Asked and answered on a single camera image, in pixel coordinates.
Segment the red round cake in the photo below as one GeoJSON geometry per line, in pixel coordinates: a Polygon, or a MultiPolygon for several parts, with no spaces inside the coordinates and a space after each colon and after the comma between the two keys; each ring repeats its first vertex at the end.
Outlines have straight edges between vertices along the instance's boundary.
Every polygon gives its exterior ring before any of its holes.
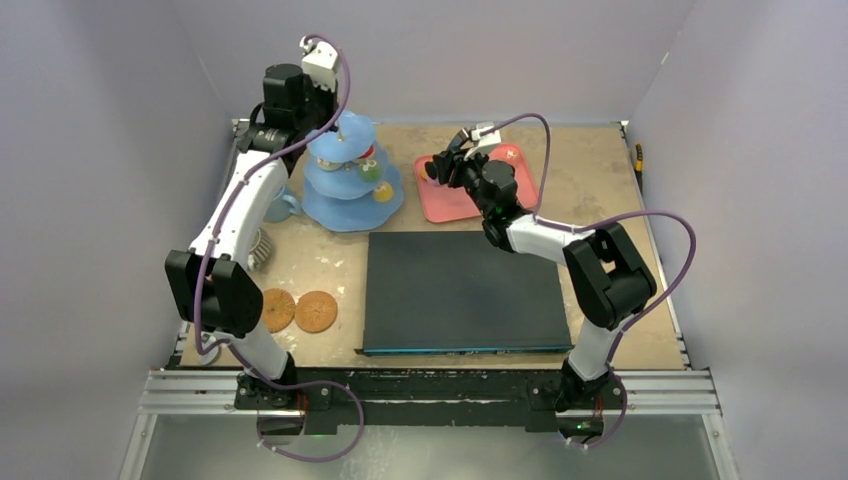
{"type": "Polygon", "coordinates": [[[358,158],[359,159],[369,158],[373,155],[374,151],[375,151],[375,145],[372,144],[371,146],[369,146],[369,148],[366,150],[366,152],[363,153],[362,155],[360,155],[358,158]]]}

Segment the yellow small cake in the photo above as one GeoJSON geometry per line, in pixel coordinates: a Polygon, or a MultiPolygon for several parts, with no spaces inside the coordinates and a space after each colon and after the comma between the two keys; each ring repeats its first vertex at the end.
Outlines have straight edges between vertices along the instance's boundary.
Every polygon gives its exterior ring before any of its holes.
{"type": "Polygon", "coordinates": [[[372,196],[377,203],[388,203],[394,197],[394,189],[387,181],[381,181],[372,191],[372,196]]]}

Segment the blue three-tier cake stand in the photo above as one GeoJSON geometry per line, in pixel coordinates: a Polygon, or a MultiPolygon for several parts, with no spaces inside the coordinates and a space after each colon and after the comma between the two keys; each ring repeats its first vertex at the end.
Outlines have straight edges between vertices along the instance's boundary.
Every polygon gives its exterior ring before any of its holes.
{"type": "Polygon", "coordinates": [[[304,213],[332,232],[370,231],[382,226],[405,200],[401,174],[377,140],[372,120],[361,114],[344,111],[333,130],[310,142],[303,165],[302,208],[304,213]],[[383,167],[383,178],[374,183],[363,182],[358,166],[366,159],[358,157],[375,145],[373,155],[383,167]],[[336,171],[323,171],[315,159],[344,162],[336,171]],[[388,203],[374,201],[372,191],[381,182],[389,182],[394,197],[388,203]]]}

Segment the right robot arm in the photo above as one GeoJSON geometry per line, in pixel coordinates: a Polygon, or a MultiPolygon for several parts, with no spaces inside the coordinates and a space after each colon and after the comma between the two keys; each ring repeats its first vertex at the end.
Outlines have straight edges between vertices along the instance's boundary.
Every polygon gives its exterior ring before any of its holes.
{"type": "Polygon", "coordinates": [[[557,411],[596,402],[611,377],[611,358],[626,322],[656,294],[655,278],[624,227],[546,224],[518,198],[514,167],[493,160],[492,135],[459,131],[426,161],[424,177],[463,190],[482,216],[489,242],[506,252],[533,255],[564,266],[584,323],[561,367],[557,411]]]}

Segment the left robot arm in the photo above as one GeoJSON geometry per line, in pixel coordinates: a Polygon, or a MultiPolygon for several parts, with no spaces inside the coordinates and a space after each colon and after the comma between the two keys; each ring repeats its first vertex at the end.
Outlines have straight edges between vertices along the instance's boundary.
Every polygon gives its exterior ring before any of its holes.
{"type": "Polygon", "coordinates": [[[242,364],[239,387],[250,400],[284,409],[297,399],[293,359],[262,324],[263,294],[247,273],[248,256],[272,198],[306,145],[332,127],[344,107],[334,66],[278,64],[266,69],[263,100],[234,144],[235,170],[201,233],[171,251],[165,272],[180,316],[192,323],[204,356],[229,349],[242,364]]]}

